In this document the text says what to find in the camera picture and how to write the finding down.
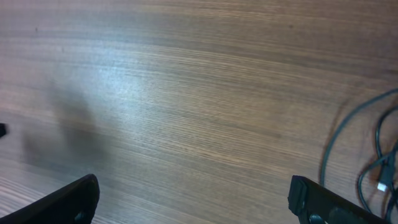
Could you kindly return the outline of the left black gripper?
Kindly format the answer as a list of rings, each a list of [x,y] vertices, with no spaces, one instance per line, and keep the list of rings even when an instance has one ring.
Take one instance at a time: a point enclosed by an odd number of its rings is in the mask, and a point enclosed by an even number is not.
[[[0,138],[4,137],[7,134],[7,126],[4,123],[0,124]]]

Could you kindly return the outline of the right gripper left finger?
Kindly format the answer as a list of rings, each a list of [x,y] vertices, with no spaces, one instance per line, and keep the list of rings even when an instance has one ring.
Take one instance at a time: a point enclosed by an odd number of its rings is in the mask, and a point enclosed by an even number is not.
[[[40,200],[1,218],[1,224],[90,224],[100,199],[94,174],[88,174]]]

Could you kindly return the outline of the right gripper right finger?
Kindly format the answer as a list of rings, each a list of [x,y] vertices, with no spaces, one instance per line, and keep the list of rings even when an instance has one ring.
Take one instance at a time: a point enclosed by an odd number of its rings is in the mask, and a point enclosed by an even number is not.
[[[304,176],[292,177],[288,203],[289,210],[301,224],[387,223]]]

